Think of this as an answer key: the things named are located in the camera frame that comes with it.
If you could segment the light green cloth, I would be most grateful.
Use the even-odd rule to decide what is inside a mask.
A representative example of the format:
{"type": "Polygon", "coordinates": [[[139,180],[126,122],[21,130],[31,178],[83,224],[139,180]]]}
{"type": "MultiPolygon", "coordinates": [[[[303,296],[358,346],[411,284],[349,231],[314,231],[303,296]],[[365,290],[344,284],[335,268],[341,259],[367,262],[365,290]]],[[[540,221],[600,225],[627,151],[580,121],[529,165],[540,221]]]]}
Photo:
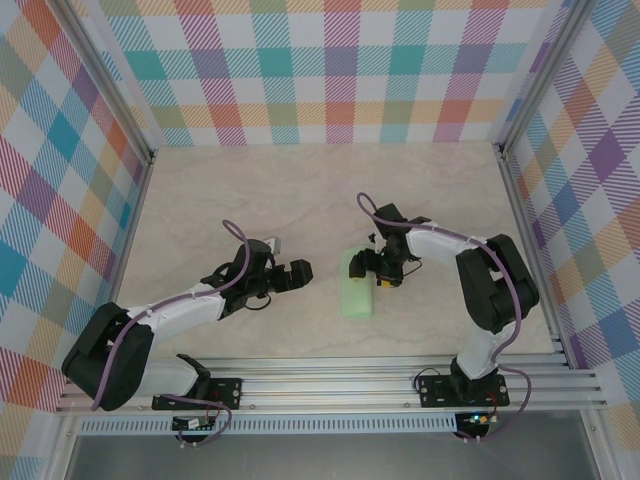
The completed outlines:
{"type": "Polygon", "coordinates": [[[349,277],[351,260],[364,249],[364,246],[356,246],[341,254],[340,314],[343,318],[370,318],[373,314],[373,273],[367,272],[364,278],[349,277]]]}

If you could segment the aluminium mounting rail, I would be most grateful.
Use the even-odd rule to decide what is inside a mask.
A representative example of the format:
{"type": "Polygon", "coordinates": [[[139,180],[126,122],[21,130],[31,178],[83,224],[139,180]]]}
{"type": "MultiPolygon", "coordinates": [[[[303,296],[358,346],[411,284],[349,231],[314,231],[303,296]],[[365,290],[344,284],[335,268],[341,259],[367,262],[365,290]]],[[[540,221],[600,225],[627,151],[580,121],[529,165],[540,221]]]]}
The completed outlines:
{"type": "MultiPolygon", "coordinates": [[[[563,353],[512,354],[501,360],[509,410],[601,409],[604,392],[591,370],[570,369],[563,353]]],[[[384,412],[416,410],[412,379],[426,367],[449,370],[447,356],[205,359],[214,376],[242,379],[240,410],[384,412]]]]}

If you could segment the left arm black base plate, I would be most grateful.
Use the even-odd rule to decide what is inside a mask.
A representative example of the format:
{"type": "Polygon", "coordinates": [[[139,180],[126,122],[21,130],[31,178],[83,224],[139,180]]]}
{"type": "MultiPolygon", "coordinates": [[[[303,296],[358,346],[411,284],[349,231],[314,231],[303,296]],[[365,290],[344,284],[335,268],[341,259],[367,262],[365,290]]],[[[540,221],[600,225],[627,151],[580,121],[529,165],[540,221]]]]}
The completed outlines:
{"type": "MultiPolygon", "coordinates": [[[[192,400],[207,400],[224,404],[231,410],[238,410],[242,396],[242,380],[240,378],[208,378],[198,380],[184,397],[192,400]]],[[[203,410],[206,405],[194,404],[185,400],[171,400],[166,396],[155,396],[151,403],[155,411],[203,410]]]]}

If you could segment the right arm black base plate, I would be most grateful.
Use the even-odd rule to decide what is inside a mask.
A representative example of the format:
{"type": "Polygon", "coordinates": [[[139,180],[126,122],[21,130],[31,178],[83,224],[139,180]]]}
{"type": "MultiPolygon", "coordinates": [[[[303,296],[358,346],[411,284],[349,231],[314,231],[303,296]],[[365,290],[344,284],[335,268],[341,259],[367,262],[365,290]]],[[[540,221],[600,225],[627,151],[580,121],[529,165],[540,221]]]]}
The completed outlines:
{"type": "Polygon", "coordinates": [[[506,382],[500,374],[474,380],[469,385],[457,385],[451,375],[423,375],[418,378],[417,387],[423,408],[510,405],[506,382]]]}

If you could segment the aluminium table side rail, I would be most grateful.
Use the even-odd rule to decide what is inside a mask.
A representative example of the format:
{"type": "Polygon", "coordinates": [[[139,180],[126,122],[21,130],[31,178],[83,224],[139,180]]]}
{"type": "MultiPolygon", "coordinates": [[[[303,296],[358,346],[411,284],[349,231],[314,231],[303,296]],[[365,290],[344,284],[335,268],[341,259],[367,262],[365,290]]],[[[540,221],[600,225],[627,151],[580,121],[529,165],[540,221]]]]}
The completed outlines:
{"type": "Polygon", "coordinates": [[[119,291],[122,285],[124,274],[126,271],[127,263],[130,257],[131,249],[133,246],[136,229],[139,223],[139,219],[144,206],[146,194],[149,188],[151,176],[155,166],[158,150],[151,150],[149,152],[149,158],[144,163],[144,168],[141,175],[141,183],[138,189],[138,194],[134,203],[134,208],[128,221],[128,228],[123,244],[121,256],[117,263],[117,268],[114,273],[113,284],[109,293],[108,300],[116,301],[118,299],[119,291]]]}
{"type": "Polygon", "coordinates": [[[559,317],[556,299],[544,272],[536,238],[528,222],[524,201],[518,189],[513,170],[508,162],[507,155],[501,151],[500,146],[495,144],[492,149],[523,244],[523,255],[526,257],[529,271],[539,290],[539,307],[544,314],[550,338],[554,344],[558,343],[562,348],[561,352],[564,354],[565,364],[570,369],[576,369],[576,358],[571,345],[565,339],[565,330],[559,317]]]}

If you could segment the aluminium frame post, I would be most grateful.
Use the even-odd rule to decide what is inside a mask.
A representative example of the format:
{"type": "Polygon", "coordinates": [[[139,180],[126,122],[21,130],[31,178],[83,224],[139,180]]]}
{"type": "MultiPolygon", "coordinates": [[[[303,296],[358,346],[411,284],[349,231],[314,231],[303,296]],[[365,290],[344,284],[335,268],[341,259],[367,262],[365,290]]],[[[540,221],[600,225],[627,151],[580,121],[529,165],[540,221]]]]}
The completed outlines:
{"type": "Polygon", "coordinates": [[[523,134],[597,1],[549,0],[543,9],[488,134],[497,154],[523,134]]]}
{"type": "Polygon", "coordinates": [[[92,42],[71,2],[69,0],[47,0],[47,3],[62,29],[69,36],[98,90],[105,96],[107,104],[111,108],[114,117],[120,123],[125,135],[131,141],[134,150],[144,159],[147,165],[152,165],[154,149],[144,138],[99,50],[92,42]]]}

